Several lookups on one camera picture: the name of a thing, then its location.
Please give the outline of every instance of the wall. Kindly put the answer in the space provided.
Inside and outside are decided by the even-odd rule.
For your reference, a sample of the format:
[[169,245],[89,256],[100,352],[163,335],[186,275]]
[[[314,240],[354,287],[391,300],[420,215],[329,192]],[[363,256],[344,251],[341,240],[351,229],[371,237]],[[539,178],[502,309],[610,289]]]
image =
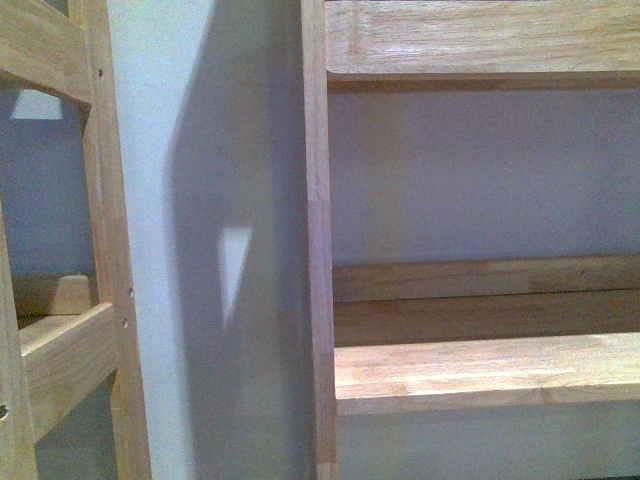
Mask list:
[[[330,98],[338,264],[640,250],[640,91]],[[343,417],[343,480],[640,474],[640,404]]]
[[299,2],[109,7],[155,478],[308,478]]

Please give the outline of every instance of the wooden shelf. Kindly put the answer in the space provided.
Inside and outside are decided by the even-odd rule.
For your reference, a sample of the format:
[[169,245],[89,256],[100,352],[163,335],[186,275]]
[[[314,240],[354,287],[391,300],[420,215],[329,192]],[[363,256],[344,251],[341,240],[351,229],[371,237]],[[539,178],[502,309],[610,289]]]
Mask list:
[[115,312],[29,318],[19,332],[35,440],[40,440],[117,366]]
[[338,415],[640,399],[640,333],[336,348]]
[[640,332],[640,290],[336,303],[334,315],[337,347]]
[[325,17],[332,80],[640,78],[636,2],[347,0],[326,2]]
[[639,260],[335,268],[338,414],[640,399]]

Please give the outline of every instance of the light wood grain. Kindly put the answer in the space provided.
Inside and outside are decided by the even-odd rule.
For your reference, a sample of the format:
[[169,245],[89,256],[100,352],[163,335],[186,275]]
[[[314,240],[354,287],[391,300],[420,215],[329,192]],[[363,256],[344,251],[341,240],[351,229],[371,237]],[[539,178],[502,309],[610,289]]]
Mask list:
[[118,478],[151,480],[107,5],[68,5],[89,51],[92,108],[85,111],[82,143],[99,300],[112,303],[117,317],[118,368],[110,399]]
[[115,320],[113,307],[103,304],[20,330],[36,441],[115,370]]
[[327,69],[345,79],[616,79],[640,71],[637,2],[334,1],[326,18]]
[[15,277],[13,292],[18,317],[79,315],[98,303],[90,275]]
[[81,28],[41,0],[3,0],[0,25],[0,78],[90,103]]
[[640,399],[640,333],[336,349],[339,415]]
[[338,303],[336,346],[640,331],[640,290]]
[[318,479],[337,480],[324,2],[302,2],[309,295]]
[[18,325],[9,271],[9,253],[0,202],[0,479],[36,480],[31,414],[20,358]]
[[334,301],[640,288],[640,254],[334,267]]

